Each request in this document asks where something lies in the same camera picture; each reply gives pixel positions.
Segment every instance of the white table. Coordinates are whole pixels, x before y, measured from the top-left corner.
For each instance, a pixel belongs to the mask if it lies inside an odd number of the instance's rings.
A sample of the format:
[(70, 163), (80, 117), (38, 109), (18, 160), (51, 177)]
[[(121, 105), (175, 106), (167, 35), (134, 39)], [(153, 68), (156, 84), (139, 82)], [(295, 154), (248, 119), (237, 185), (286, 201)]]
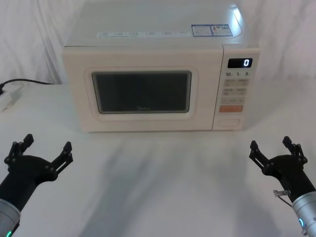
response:
[[(316, 83), (257, 82), (243, 131), (84, 133), (66, 85), (26, 86), (0, 113), (0, 157), (31, 133), (26, 154), (52, 161), (71, 141), (74, 162), (40, 185), (16, 237), (297, 237), (279, 182), (248, 158), (301, 143), (316, 184)], [(0, 161), (0, 180), (7, 167)]]

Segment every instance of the teal led light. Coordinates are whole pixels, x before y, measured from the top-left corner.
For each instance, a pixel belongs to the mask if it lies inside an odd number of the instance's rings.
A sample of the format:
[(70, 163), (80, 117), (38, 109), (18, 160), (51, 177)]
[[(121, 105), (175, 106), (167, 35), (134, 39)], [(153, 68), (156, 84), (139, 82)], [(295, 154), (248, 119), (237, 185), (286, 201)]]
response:
[(298, 221), (300, 222), (301, 226), (304, 226), (304, 222), (303, 222), (303, 220), (301, 218), (298, 219)]

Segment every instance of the microwave top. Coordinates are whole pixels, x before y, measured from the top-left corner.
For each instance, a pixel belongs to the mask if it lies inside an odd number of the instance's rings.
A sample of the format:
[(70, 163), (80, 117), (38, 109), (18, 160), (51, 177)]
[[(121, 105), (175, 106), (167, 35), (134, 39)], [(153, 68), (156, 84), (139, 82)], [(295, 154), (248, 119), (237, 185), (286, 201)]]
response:
[(231, 3), (87, 2), (65, 46), (257, 45)]

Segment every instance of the digital display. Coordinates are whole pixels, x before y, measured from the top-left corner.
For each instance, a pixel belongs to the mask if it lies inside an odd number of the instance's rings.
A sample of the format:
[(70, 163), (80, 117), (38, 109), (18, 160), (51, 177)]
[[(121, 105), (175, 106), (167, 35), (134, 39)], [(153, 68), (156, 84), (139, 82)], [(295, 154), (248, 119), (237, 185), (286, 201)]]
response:
[(250, 68), (252, 58), (231, 58), (228, 60), (228, 68)]

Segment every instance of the white backdrop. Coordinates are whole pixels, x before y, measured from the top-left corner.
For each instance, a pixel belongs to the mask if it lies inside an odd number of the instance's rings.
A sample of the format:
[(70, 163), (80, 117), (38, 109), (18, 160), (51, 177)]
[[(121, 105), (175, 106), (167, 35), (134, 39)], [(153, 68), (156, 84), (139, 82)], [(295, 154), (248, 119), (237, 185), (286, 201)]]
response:
[[(257, 80), (316, 80), (315, 0), (236, 2), (262, 50)], [(61, 51), (83, 3), (0, 0), (0, 82), (27, 78), (67, 83)]]

